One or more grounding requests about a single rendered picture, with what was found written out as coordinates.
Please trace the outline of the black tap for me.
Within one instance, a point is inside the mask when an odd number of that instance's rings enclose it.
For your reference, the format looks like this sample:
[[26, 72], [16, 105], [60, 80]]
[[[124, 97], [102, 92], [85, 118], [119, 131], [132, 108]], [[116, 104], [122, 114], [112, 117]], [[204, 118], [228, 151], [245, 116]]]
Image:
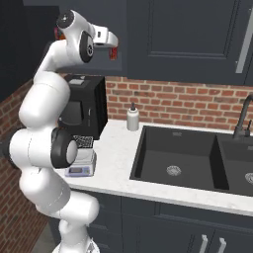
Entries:
[[247, 98], [245, 99], [244, 103], [243, 103], [243, 107], [240, 113], [240, 117], [238, 120], [238, 123], [234, 129], [234, 133], [233, 133], [233, 138], [234, 139], [239, 139], [242, 136], [245, 137], [249, 137], [250, 136], [250, 127], [251, 127], [251, 123], [252, 121], [249, 121], [248, 127], [247, 128], [243, 128], [243, 123], [247, 114], [247, 110], [249, 107], [249, 104], [253, 101], [253, 94], [250, 94], [247, 96]]

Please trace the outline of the white soap dispenser bottle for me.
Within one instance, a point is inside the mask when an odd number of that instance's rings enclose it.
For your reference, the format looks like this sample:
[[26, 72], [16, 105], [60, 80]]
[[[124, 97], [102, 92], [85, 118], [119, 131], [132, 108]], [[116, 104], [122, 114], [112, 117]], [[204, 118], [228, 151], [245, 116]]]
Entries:
[[126, 128], [130, 131], [136, 131], [139, 128], [139, 111], [134, 103], [126, 113]]

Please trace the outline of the dark small drawer front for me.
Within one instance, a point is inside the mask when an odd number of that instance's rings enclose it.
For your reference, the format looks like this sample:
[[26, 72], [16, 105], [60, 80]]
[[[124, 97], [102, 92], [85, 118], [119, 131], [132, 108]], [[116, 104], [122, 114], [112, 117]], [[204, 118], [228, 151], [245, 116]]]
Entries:
[[154, 202], [122, 197], [122, 211], [124, 214], [151, 217], [154, 215], [154, 210]]

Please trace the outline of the dark panel under sink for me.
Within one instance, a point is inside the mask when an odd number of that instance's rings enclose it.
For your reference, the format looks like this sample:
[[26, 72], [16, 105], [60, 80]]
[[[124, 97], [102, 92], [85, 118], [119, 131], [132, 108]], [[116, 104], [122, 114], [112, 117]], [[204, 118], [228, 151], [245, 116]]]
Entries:
[[252, 216], [162, 203], [155, 204], [155, 214], [158, 217], [170, 217], [229, 230], [253, 233]]

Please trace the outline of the black microwave oven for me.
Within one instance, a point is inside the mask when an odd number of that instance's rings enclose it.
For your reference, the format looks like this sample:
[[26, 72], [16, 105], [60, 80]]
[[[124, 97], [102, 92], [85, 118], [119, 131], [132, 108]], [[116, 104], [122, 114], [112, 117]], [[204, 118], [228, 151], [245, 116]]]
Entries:
[[69, 84], [70, 99], [58, 125], [72, 135], [99, 140], [108, 122], [105, 77], [67, 74], [64, 79]]

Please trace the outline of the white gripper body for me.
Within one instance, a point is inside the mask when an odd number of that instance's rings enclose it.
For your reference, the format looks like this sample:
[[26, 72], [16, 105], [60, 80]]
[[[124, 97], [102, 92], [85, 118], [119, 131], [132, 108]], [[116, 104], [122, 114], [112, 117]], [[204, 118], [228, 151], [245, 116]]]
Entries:
[[106, 39], [106, 46], [107, 47], [118, 47], [119, 46], [119, 39], [117, 36], [112, 33], [108, 32], [107, 39]]

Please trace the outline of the black double sink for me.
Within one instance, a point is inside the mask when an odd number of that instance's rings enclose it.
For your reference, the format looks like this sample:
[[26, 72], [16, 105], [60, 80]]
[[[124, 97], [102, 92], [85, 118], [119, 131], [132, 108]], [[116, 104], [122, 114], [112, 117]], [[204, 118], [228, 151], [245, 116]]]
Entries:
[[145, 126], [129, 177], [253, 197], [253, 136]]

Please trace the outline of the dark open wall cabinet door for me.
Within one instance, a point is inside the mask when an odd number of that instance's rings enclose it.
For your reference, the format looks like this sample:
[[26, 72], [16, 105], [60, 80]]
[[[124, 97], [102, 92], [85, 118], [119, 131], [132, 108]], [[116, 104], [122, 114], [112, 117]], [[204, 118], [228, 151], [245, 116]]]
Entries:
[[0, 0], [0, 102], [34, 76], [58, 15], [58, 6]]

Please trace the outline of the dark closed wall cabinet door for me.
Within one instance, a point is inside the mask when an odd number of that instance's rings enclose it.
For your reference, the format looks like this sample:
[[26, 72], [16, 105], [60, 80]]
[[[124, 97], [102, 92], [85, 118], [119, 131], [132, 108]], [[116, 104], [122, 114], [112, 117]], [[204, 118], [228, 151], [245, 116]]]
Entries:
[[235, 73], [253, 0], [126, 0], [127, 77], [242, 85]]

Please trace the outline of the dark base cabinet door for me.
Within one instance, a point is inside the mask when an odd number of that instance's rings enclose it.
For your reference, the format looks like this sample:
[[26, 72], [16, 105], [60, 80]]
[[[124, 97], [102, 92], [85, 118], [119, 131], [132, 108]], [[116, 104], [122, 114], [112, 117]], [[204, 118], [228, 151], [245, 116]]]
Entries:
[[220, 237], [226, 241], [223, 253], [253, 253], [253, 233], [226, 229], [214, 232], [209, 253], [217, 253]]
[[200, 253], [206, 226], [176, 220], [123, 215], [124, 253]]

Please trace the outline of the grey digital scale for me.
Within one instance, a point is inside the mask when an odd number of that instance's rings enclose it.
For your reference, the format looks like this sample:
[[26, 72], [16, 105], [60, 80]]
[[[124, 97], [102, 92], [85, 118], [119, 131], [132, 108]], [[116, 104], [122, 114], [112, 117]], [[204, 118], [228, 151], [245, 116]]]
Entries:
[[97, 154], [92, 136], [74, 135], [78, 146], [75, 161], [65, 170], [66, 177], [92, 177], [95, 173]]

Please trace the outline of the red and dark container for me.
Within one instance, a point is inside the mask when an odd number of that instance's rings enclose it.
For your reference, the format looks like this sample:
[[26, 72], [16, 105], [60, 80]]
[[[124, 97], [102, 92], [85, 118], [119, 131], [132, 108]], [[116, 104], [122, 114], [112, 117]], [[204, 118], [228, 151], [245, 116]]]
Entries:
[[65, 39], [63, 32], [59, 28], [54, 29], [54, 37], [57, 41]]

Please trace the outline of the dark open wall cabinet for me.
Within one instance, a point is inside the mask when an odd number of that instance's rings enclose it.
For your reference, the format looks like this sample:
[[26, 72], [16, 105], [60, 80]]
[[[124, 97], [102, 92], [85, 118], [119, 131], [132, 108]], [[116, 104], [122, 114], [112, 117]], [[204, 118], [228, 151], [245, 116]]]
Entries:
[[96, 48], [88, 64], [60, 69], [63, 73], [103, 76], [127, 75], [127, 0], [23, 0], [25, 6], [55, 6], [58, 13], [72, 9], [88, 22], [104, 26], [119, 39], [117, 58], [106, 48]]

